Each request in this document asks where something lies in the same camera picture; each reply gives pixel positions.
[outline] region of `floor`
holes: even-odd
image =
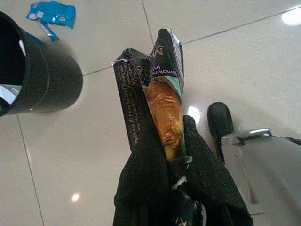
[[[25,19],[32,0],[1,11],[49,42]],[[70,0],[74,29],[52,26],[56,44],[80,65],[84,87],[70,108],[0,119],[0,225],[111,225],[129,145],[111,60],[133,47],[150,53],[158,29],[184,43],[185,113],[212,146],[206,109],[231,110],[236,129],[272,128],[301,138],[299,0]],[[268,225],[254,215],[255,225]]]

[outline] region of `plastic wrapper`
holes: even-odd
[[[149,56],[126,49],[112,62],[115,71],[130,148],[135,150],[141,128],[150,117],[157,128],[171,178],[171,225],[200,222],[200,204],[185,191],[186,156],[182,92],[184,85],[182,44],[169,29],[160,29]]]
[[[26,16],[30,20],[39,20],[43,29],[52,41],[58,41],[58,36],[49,28],[48,24],[73,27],[75,21],[75,7],[64,5],[57,1],[41,1],[30,5]]]

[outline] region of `floor tile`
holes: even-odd
[[[70,54],[83,74],[110,66],[111,60],[125,48],[151,51],[151,36],[140,0],[60,2],[75,5],[76,21],[73,29],[51,25],[60,38],[53,45]],[[32,0],[1,1],[0,9],[24,30],[50,43],[39,23],[25,18],[32,3]]]
[[[265,214],[252,215],[254,226],[271,226]]]
[[[199,111],[191,114],[210,146],[206,110],[216,101],[229,107],[237,130],[301,138],[300,32],[275,16],[184,45],[185,113]]]
[[[182,42],[199,39],[258,19],[284,12],[298,0],[143,0],[152,36],[171,28]]]
[[[0,119],[0,225],[42,226],[17,115]]]
[[[45,225],[111,225],[130,155],[113,69],[85,76],[72,107],[20,122]]]

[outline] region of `black trash bin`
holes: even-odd
[[[81,69],[72,57],[0,12],[0,116],[67,108],[82,85]]]

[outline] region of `blue plastic packet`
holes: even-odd
[[[30,20],[39,20],[52,41],[58,41],[58,36],[47,24],[73,27],[75,21],[75,6],[64,5],[57,1],[41,1],[30,5],[26,16]]]

